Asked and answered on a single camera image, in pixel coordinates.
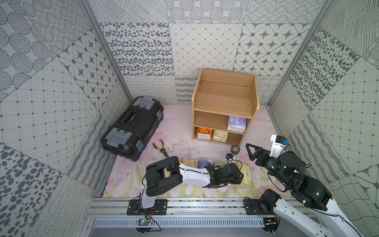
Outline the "yellow-green tissue pack shelf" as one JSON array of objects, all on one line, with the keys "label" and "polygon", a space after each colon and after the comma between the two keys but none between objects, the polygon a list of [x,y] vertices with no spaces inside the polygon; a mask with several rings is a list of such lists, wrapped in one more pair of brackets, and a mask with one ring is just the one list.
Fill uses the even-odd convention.
[{"label": "yellow-green tissue pack shelf", "polygon": [[241,168],[241,173],[244,176],[242,179],[241,185],[252,188],[254,185],[252,181],[251,167],[247,165],[243,165],[243,167]]},{"label": "yellow-green tissue pack shelf", "polygon": [[223,163],[223,162],[215,162],[214,166],[217,166],[217,167],[224,167],[226,165],[226,163]]}]

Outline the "bright orange pack bottom shelf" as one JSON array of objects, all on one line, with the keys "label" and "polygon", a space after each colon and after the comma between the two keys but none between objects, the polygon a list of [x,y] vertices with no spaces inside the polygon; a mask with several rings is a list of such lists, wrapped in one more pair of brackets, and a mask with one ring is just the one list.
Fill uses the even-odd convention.
[{"label": "bright orange pack bottom shelf", "polygon": [[210,141],[212,139],[213,129],[197,127],[196,134],[198,139]]}]

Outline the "orange tissue pack top shelf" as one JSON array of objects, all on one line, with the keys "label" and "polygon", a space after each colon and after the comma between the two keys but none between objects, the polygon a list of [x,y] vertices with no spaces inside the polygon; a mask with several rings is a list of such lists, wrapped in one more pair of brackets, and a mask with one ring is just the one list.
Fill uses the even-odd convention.
[{"label": "orange tissue pack top shelf", "polygon": [[198,160],[182,159],[181,163],[188,167],[198,168]]}]

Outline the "yellow-green pack bottom shelf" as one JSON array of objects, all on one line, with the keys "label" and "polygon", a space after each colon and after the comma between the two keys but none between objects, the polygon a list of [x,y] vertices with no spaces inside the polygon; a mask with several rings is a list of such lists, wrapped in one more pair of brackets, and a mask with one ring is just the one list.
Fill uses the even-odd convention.
[{"label": "yellow-green pack bottom shelf", "polygon": [[212,139],[215,141],[226,143],[229,133],[221,130],[214,130]]}]

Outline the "black plastic toolbox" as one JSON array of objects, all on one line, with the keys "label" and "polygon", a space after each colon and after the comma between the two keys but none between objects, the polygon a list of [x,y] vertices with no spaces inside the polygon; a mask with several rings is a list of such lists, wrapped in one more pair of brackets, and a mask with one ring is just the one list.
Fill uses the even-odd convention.
[{"label": "black plastic toolbox", "polygon": [[139,96],[101,138],[104,150],[136,162],[164,118],[155,99]]}]

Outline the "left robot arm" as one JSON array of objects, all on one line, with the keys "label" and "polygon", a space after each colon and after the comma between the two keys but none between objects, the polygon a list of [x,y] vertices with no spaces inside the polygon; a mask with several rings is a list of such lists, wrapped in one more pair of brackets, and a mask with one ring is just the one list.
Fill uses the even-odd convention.
[{"label": "left robot arm", "polygon": [[244,178],[241,167],[235,163],[222,166],[193,168],[179,162],[178,157],[168,157],[146,167],[142,178],[144,189],[140,194],[140,207],[155,206],[156,198],[180,184],[196,185],[206,189],[218,189],[229,184],[241,184]]}]

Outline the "yellow-green tissue pack top shelf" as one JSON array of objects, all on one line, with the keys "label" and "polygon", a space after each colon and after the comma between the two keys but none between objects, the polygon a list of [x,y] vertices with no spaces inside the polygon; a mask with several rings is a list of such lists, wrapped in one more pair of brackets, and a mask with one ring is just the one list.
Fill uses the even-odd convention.
[{"label": "yellow-green tissue pack top shelf", "polygon": [[223,162],[215,162],[214,166],[217,166],[217,167],[224,167],[226,165],[226,163],[223,163]]}]

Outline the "purple tissue pack shelf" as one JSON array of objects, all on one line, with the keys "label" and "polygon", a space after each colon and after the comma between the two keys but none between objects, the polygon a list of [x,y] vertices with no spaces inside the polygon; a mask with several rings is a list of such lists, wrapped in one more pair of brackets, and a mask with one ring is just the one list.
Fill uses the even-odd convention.
[{"label": "purple tissue pack shelf", "polygon": [[215,162],[208,158],[200,158],[198,159],[198,168],[202,169],[208,166],[214,166]]},{"label": "purple tissue pack shelf", "polygon": [[247,120],[246,118],[229,116],[227,129],[235,132],[244,133],[247,128]]}]

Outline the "floral table mat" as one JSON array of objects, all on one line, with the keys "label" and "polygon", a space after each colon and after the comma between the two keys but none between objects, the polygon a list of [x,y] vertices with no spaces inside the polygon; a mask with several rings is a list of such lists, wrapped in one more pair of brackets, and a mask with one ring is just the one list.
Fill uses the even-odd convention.
[{"label": "floral table mat", "polygon": [[[153,147],[153,142],[158,146],[161,139],[170,156],[182,159],[198,160],[208,158],[214,162],[226,162],[226,154],[230,152],[231,146],[226,143],[210,142],[207,140],[193,139],[192,137],[192,108],[190,105],[165,105],[164,119],[153,135],[149,145],[142,153],[140,159],[132,162],[122,157],[117,157],[110,174],[108,183],[102,194],[103,197],[134,198],[142,190],[142,177],[146,173],[146,167],[152,163],[164,159],[164,155]],[[271,149],[270,137],[275,134],[274,126],[266,111],[261,106],[253,123],[245,136],[240,153],[235,156],[238,166],[247,165],[251,167],[253,187],[243,185],[228,185],[218,189],[203,189],[196,185],[181,184],[163,197],[197,198],[197,197],[260,197],[266,189],[272,189],[283,197],[289,197],[290,193],[283,193],[283,185],[274,177],[269,178],[267,171],[249,160],[245,144],[250,143]]]}]

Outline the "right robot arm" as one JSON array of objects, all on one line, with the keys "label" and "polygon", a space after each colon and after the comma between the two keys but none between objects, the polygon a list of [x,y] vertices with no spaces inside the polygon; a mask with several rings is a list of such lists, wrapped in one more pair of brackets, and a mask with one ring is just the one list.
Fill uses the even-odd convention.
[{"label": "right robot arm", "polygon": [[309,208],[322,221],[317,223],[298,211],[277,192],[267,189],[253,202],[243,200],[246,211],[257,208],[264,214],[281,217],[309,237],[361,237],[362,234],[343,213],[325,185],[306,174],[307,164],[294,152],[280,153],[275,157],[270,151],[246,144],[249,159],[267,170],[304,207]]}]

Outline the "wooden three-tier shelf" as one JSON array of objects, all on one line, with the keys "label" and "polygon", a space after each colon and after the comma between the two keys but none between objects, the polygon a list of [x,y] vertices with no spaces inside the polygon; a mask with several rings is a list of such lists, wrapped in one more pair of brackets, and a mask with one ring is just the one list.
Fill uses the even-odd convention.
[{"label": "wooden three-tier shelf", "polygon": [[[199,127],[222,130],[229,133],[227,144],[241,147],[259,108],[255,75],[201,69],[192,95],[192,137],[198,138]],[[229,116],[246,118],[246,130],[228,130]]]}]

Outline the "roll of grey tape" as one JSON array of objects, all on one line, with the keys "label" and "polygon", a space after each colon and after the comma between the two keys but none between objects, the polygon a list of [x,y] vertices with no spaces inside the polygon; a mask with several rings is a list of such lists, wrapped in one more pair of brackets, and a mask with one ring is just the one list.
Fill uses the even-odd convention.
[{"label": "roll of grey tape", "polygon": [[237,145],[233,145],[233,146],[231,147],[231,153],[232,153],[233,155],[238,155],[238,154],[240,153],[240,147],[237,146]]}]

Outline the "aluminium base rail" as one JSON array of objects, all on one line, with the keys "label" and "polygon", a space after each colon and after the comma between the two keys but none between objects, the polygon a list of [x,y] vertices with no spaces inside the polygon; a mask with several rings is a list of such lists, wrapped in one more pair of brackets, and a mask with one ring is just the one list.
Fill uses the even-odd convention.
[{"label": "aluminium base rail", "polygon": [[132,198],[93,198],[84,213],[94,227],[174,228],[174,227],[266,227],[279,219],[307,220],[322,223],[321,214],[304,207],[293,198],[279,216],[263,213],[258,199],[240,198],[157,199],[152,214],[139,210],[139,201]]}]

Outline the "orange-handled pliers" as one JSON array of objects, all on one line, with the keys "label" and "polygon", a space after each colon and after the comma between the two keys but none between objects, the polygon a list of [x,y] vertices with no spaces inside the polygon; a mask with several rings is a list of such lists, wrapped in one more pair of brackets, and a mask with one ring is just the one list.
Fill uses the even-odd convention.
[{"label": "orange-handled pliers", "polygon": [[159,152],[161,152],[166,158],[169,158],[169,155],[165,149],[164,142],[161,139],[159,139],[159,142],[161,144],[161,147],[157,146],[154,142],[153,142],[153,147],[157,149]]}]

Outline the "purple tissue pack top shelf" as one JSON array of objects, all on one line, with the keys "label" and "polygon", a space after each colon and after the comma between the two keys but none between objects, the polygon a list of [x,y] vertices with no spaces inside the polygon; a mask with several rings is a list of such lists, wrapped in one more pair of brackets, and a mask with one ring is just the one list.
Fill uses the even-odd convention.
[{"label": "purple tissue pack top shelf", "polygon": [[198,159],[198,168],[202,169],[208,166],[214,166],[215,162],[208,158],[200,158]]}]

